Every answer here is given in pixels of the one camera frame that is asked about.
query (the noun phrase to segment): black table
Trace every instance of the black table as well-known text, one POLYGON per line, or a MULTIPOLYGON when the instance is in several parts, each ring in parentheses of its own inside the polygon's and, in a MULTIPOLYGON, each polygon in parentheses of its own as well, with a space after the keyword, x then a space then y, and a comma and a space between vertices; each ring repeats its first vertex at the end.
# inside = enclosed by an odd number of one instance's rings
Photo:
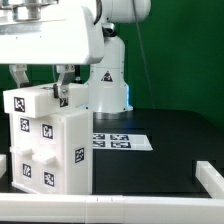
MULTIPOLYGON (((1 192, 11 187, 8 115, 0 115, 0 154, 8 156, 1 192)), ((147 135, 153 151, 94 149, 93 193, 208 197, 195 178, 196 161, 223 174, 224 134, 197 113, 138 109, 129 118, 94 120, 94 132, 147 135)))

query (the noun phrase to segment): white block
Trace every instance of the white block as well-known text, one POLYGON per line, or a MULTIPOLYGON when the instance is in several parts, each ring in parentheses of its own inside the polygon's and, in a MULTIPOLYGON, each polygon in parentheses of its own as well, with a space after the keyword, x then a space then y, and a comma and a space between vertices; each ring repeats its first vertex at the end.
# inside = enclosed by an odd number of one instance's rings
POLYGON ((212 198, 224 199, 224 178, 209 162, 197 162, 196 177, 212 198))
POLYGON ((6 155, 0 155, 0 178, 6 172, 6 155))
POLYGON ((29 193, 92 192, 92 112, 10 118, 13 186, 29 193))
POLYGON ((69 85, 69 97, 55 99, 53 83, 3 92, 6 113, 39 118, 88 103, 88 86, 69 85))
POLYGON ((0 194, 0 221, 223 224, 223 210, 218 199, 0 194))
POLYGON ((11 153, 15 153, 15 154, 18 154, 20 156, 27 156, 27 155, 30 155, 32 154, 32 149, 31 147, 30 148, 26 148, 26 147, 10 147, 10 152, 11 153))

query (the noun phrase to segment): green wall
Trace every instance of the green wall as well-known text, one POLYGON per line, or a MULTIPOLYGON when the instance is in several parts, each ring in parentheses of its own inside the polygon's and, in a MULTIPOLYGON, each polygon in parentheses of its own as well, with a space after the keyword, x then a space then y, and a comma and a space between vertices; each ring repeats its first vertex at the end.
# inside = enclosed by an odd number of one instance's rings
MULTIPOLYGON (((140 29, 156 108, 195 111, 224 130, 224 1, 152 0, 140 29)), ((120 25, 118 33, 131 104, 152 108, 136 27, 120 25)), ((87 79, 88 67, 82 71, 87 79)), ((29 66, 28 74, 34 84, 53 81, 51 66, 29 66)), ((1 65, 0 89, 8 88, 15 85, 1 65)))

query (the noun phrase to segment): printed label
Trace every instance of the printed label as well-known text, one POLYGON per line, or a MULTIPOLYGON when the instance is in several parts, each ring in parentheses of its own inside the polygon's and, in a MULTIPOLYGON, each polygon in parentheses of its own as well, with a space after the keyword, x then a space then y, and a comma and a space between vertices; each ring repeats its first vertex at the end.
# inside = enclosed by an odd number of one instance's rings
POLYGON ((94 148, 105 148, 106 143, 104 141, 93 141, 94 148))
POLYGON ((104 134, 93 134, 93 140, 105 140, 104 134))
POLYGON ((67 106, 68 106, 68 97, 60 98, 60 107, 67 107, 67 106))
POLYGON ((129 141, 128 135, 110 135, 111 140, 129 141))
POLYGON ((25 99, 20 97, 14 97, 14 110, 25 113, 25 99))
POLYGON ((42 124, 42 135, 44 138, 53 139, 53 126, 42 124))
POLYGON ((21 131, 30 132, 30 121, 25 118, 20 118, 21 131))
POLYGON ((80 163, 85 159, 84 148, 75 150, 75 163, 80 163))
POLYGON ((44 184, 50 187, 55 187, 55 175, 44 171, 44 184))
POLYGON ((31 166, 23 163, 23 176, 31 178, 32 177, 32 170, 31 166))
POLYGON ((101 81, 103 81, 103 82, 113 82, 113 79, 112 79, 109 71, 106 72, 106 74, 103 76, 101 81))
POLYGON ((111 148, 131 149, 130 142, 111 142, 111 148))

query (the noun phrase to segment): cable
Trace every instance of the cable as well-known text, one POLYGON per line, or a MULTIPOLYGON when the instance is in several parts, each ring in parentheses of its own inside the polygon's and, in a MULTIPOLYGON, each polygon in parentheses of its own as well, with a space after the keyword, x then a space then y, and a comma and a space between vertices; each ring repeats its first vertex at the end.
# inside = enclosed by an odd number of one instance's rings
POLYGON ((57 82, 54 65, 52 65, 52 75, 53 75, 54 82, 57 82))
POLYGON ((142 34, 141 34, 141 30, 140 30, 139 23, 138 23, 135 0, 132 0, 132 5, 133 5, 133 10, 134 10, 135 24, 136 24, 137 33, 138 33, 138 39, 139 39, 139 44, 140 44, 140 48, 141 48, 142 59, 143 59, 145 73, 146 73, 148 86, 149 86, 149 92, 151 94, 152 108, 155 109, 156 108, 155 107, 155 98, 154 98, 154 94, 153 94, 153 90, 152 90, 152 82, 151 82, 150 73, 149 73, 149 66, 148 66, 148 63, 146 60, 146 56, 145 56, 145 49, 144 49, 144 45, 143 45, 143 41, 142 41, 142 34))
POLYGON ((97 13, 96 13, 96 20, 94 22, 94 25, 96 25, 100 21, 102 13, 103 13, 102 1, 101 0, 96 0, 96 5, 97 5, 97 13))

